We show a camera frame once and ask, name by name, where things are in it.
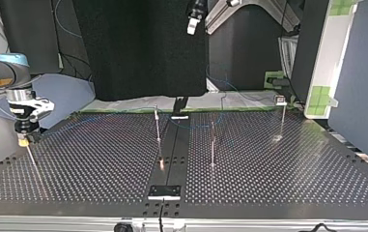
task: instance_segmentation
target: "green tape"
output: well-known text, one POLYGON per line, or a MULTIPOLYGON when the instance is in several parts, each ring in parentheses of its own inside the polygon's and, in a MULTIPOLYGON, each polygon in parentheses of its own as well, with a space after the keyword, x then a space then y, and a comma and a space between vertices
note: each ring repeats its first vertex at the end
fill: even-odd
POLYGON ((313 86, 310 95, 307 114, 309 115, 325 115, 330 102, 329 86, 313 86))
POLYGON ((356 0, 333 0, 329 15, 349 15, 350 9, 355 3, 356 0))
POLYGON ((266 72, 265 73, 265 83, 264 83, 264 88, 265 89, 282 89, 281 86, 276 86, 274 87, 272 84, 268 83, 268 79, 269 78, 277 78, 277 79, 283 79, 284 78, 284 73, 283 71, 276 71, 276 72, 266 72))

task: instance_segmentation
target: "gray wall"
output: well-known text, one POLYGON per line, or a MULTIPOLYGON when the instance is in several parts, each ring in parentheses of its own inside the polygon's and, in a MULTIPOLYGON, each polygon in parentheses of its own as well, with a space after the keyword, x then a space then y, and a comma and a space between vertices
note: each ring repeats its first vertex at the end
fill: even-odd
POLYGON ((329 125, 368 155, 368 0, 358 5, 329 125))

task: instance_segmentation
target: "robot end effector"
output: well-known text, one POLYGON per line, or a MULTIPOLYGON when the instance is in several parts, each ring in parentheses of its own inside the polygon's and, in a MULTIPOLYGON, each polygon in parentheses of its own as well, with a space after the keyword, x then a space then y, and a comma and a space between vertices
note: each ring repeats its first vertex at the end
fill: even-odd
MULTIPOLYGON (((236 7, 241 4, 241 0, 226 0, 228 7, 236 7)), ((187 34, 195 35, 196 26, 206 18, 208 10, 208 0, 189 0, 186 14, 189 17, 187 24, 187 34)))
POLYGON ((26 147, 40 141, 39 121, 51 113, 54 103, 36 97, 24 55, 0 54, 0 90, 6 90, 10 111, 15 118, 18 144, 26 147))

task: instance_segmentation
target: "black fabric backdrop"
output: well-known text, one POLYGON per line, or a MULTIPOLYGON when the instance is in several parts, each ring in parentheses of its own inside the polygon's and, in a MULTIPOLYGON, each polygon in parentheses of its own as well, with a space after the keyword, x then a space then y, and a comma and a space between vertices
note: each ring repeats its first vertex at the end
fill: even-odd
POLYGON ((184 0, 73 0, 97 98, 191 97, 206 93, 203 24, 186 33, 184 0))

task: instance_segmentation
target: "black cable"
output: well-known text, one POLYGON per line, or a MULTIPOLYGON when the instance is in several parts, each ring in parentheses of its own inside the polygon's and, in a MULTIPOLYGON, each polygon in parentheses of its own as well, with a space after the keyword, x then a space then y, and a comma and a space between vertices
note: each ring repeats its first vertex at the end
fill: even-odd
POLYGON ((64 56, 70 57, 70 58, 72 58, 72 59, 74 59, 74 60, 77 60, 77 61, 79 61, 79 62, 84 63, 86 66, 88 66, 88 68, 90 68, 90 69, 91 69, 90 64, 88 64, 88 62, 87 62, 87 61, 85 61, 85 60, 83 60, 83 59, 81 59, 81 58, 78 58, 78 57, 76 57, 76 56, 72 56, 72 55, 69 55, 69 54, 63 53, 63 52, 60 52, 60 53, 61 53, 62 55, 64 55, 64 56))
POLYGON ((69 65, 74 69, 74 77, 77 77, 77 74, 79 73, 79 71, 77 70, 77 68, 72 64, 72 62, 69 60, 69 58, 67 58, 66 56, 62 56, 67 63, 69 63, 69 65))
MULTIPOLYGON (((287 10, 288 5, 289 5, 289 0, 286 0, 285 8, 283 9, 282 20, 281 20, 281 23, 280 23, 280 51, 281 51, 280 55, 281 56, 283 56, 283 54, 284 54, 283 40, 282 40, 283 39, 283 23, 284 23, 284 20, 285 20, 286 10, 287 10)), ((296 96, 296 99, 299 101, 300 105, 303 107, 303 110, 304 110, 304 103, 298 97, 297 92, 295 91, 295 88, 293 87, 292 80, 290 79, 289 75, 287 74, 285 59, 282 58, 281 60, 282 60, 283 66, 285 68, 285 77, 289 81, 290 88, 292 89, 293 94, 296 96)))
POLYGON ((333 230, 333 229, 329 229, 324 223, 320 223, 317 224, 312 230, 310 231, 305 231, 305 230, 300 230, 298 232, 316 232, 320 229, 320 227, 324 227, 326 231, 328 232, 337 232, 337 230, 333 230))
POLYGON ((163 224, 162 224, 162 211, 163 211, 163 202, 164 200, 162 200, 162 206, 160 207, 160 213, 159 213, 159 231, 163 232, 163 224))
POLYGON ((75 57, 75 56, 72 56, 72 55, 69 55, 69 54, 66 54, 66 53, 63 53, 63 52, 60 52, 60 54, 63 56, 64 59, 66 59, 66 61, 70 64, 70 66, 72 66, 72 68, 74 69, 75 71, 75 77, 76 77, 76 74, 78 73, 84 80, 90 80, 90 78, 92 77, 92 73, 90 73, 88 75, 87 78, 85 78, 78 70, 77 68, 75 67, 75 65, 69 60, 69 58, 71 59, 74 59, 74 60, 77 60, 81 63, 83 63, 84 65, 86 65, 89 69, 90 69, 90 72, 91 72, 91 67, 90 67, 90 64, 88 64, 87 61, 81 59, 81 58, 78 58, 78 57, 75 57))

